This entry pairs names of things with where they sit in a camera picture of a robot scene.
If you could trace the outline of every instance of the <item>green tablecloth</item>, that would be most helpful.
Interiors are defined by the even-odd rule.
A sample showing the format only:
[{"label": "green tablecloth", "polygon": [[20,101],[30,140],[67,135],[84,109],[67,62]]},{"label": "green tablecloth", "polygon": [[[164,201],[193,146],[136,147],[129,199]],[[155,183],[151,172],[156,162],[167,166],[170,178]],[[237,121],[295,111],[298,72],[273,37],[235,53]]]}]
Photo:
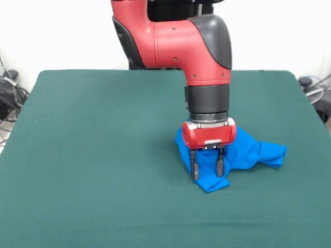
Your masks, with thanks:
[{"label": "green tablecloth", "polygon": [[180,71],[42,72],[0,157],[0,247],[331,247],[331,139],[288,72],[234,71],[231,116],[281,169],[206,194],[175,132]]}]

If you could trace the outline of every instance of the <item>red robot arm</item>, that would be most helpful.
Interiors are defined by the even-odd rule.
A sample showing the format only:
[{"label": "red robot arm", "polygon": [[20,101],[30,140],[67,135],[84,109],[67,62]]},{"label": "red robot arm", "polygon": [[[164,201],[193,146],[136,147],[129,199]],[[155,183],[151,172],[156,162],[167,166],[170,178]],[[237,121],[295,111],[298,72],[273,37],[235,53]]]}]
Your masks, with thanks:
[{"label": "red robot arm", "polygon": [[183,138],[191,151],[193,179],[199,178],[196,149],[219,149],[218,176],[223,175],[224,146],[235,139],[228,117],[231,42],[224,21],[212,14],[182,21],[152,22],[148,0],[111,0],[113,21],[129,61],[141,69],[180,68],[187,79],[190,120]]}]

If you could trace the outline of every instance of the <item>blue cloth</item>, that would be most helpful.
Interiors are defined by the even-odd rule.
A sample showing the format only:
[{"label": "blue cloth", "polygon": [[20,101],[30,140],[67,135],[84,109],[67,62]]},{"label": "blue cloth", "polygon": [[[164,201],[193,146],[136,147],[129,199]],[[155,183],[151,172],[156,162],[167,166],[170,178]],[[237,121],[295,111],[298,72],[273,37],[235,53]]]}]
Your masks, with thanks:
[{"label": "blue cloth", "polygon": [[[182,129],[177,131],[175,141],[182,161],[188,172],[191,173],[189,148],[183,140]],[[258,162],[279,168],[283,164],[286,150],[286,146],[269,142],[257,142],[244,130],[237,127],[235,141],[225,147],[224,176],[218,177],[216,175],[219,150],[197,150],[195,156],[199,165],[199,179],[195,182],[207,193],[225,188],[230,185],[226,178],[230,170],[250,169]]]}]

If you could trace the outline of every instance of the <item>black cable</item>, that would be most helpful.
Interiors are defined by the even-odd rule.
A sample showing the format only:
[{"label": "black cable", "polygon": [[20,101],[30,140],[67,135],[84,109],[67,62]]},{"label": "black cable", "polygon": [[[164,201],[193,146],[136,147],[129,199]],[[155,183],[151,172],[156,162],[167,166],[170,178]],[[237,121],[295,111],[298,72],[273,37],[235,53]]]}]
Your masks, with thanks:
[{"label": "black cable", "polygon": [[321,83],[325,82],[326,80],[328,80],[329,78],[331,78],[331,74],[329,74],[327,77],[325,77],[324,79],[321,80]]},{"label": "black cable", "polygon": [[3,61],[2,61],[1,53],[0,53],[0,65],[1,65],[1,67],[3,68],[3,70],[5,71],[5,74],[8,75],[8,77],[9,77],[10,79],[12,79],[11,74],[6,70],[6,67],[5,67],[5,65],[4,65],[4,63],[3,63]]},{"label": "black cable", "polygon": [[8,141],[7,139],[4,139],[3,141],[0,142],[0,145],[6,143],[7,141]]},{"label": "black cable", "polygon": [[[18,76],[15,70],[6,70],[3,61],[0,57],[0,65],[4,70],[3,75],[0,75],[0,124],[3,121],[15,122],[25,101],[29,96],[29,92],[19,86],[14,80]],[[9,116],[14,115],[15,119],[9,119]],[[10,130],[0,127],[0,130],[10,132]],[[0,133],[0,146],[6,145],[7,139]]]}]

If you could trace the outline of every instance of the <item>cable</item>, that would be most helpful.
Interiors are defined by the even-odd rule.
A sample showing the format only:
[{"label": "cable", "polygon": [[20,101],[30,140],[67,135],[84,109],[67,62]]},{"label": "cable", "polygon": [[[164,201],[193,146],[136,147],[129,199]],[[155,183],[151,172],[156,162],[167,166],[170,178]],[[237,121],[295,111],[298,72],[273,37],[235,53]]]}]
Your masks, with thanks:
[{"label": "cable", "polygon": [[12,79],[10,73],[6,70],[6,67],[1,59],[1,53],[0,53],[0,65],[1,65],[2,69],[5,71],[5,73],[9,76],[9,78]]},{"label": "cable", "polygon": [[[29,96],[29,92],[17,84],[16,78],[19,73],[15,70],[6,70],[4,63],[0,57],[0,67],[3,68],[4,74],[0,75],[0,124],[4,121],[15,122],[25,101]],[[0,127],[0,131],[10,133],[11,131]],[[4,147],[8,139],[5,139],[0,132],[0,147]]]},{"label": "cable", "polygon": [[0,142],[0,145],[2,145],[3,143],[6,143],[8,140],[4,139],[3,141]]},{"label": "cable", "polygon": [[329,74],[328,76],[326,76],[325,78],[323,78],[322,80],[319,80],[318,82],[314,83],[314,84],[311,84],[310,86],[308,86],[307,88],[308,89],[311,89],[311,88],[314,88],[315,86],[319,85],[319,84],[324,84],[324,82],[326,80],[328,80],[329,78],[331,78],[331,74]]},{"label": "cable", "polygon": [[315,75],[307,75],[307,76],[305,76],[305,77],[307,77],[307,78],[309,77],[309,78],[311,78],[311,79],[316,79],[316,80],[318,80],[318,82],[322,81],[320,77],[315,76]]}]

